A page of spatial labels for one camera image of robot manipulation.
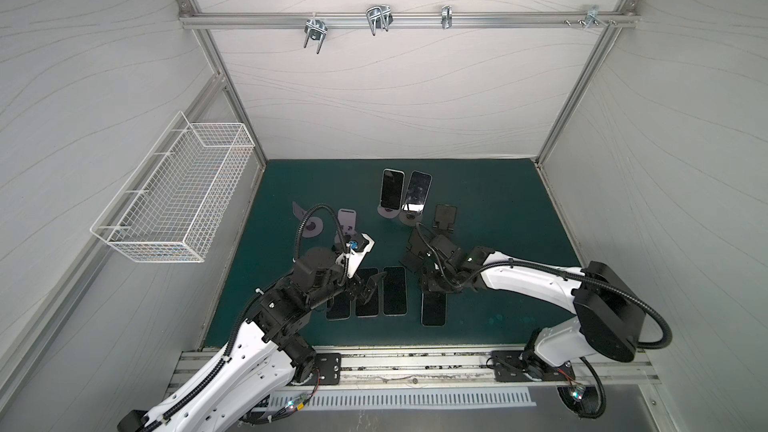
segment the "wire basket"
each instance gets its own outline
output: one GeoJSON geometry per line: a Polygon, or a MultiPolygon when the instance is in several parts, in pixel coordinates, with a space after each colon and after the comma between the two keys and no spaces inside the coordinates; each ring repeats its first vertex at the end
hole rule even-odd
{"type": "Polygon", "coordinates": [[[202,262],[254,150],[242,123],[190,123],[179,114],[186,125],[171,124],[158,140],[168,150],[150,152],[91,227],[134,262],[202,262]]]}

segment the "green mat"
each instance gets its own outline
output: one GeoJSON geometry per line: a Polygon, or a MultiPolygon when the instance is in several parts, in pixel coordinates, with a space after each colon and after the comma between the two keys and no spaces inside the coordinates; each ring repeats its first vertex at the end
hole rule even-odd
{"type": "MultiPolygon", "coordinates": [[[[521,160],[273,160],[267,165],[232,269],[227,277],[206,345],[222,346],[237,313],[257,287],[287,273],[299,221],[292,201],[304,209],[324,202],[357,211],[356,229],[376,245],[362,267],[398,265],[411,233],[395,218],[376,212],[384,168],[432,175],[423,222],[432,224],[437,204],[458,207],[452,240],[466,251],[475,245],[553,265],[578,265],[533,163],[521,160]]],[[[333,226],[302,241],[302,250],[330,247],[333,226]]],[[[513,292],[466,291],[448,296],[444,327],[421,325],[421,293],[407,273],[408,313],[399,317],[328,321],[325,309],[312,313],[302,336],[312,345],[407,345],[523,343],[538,327],[559,324],[569,312],[513,292]]]]}

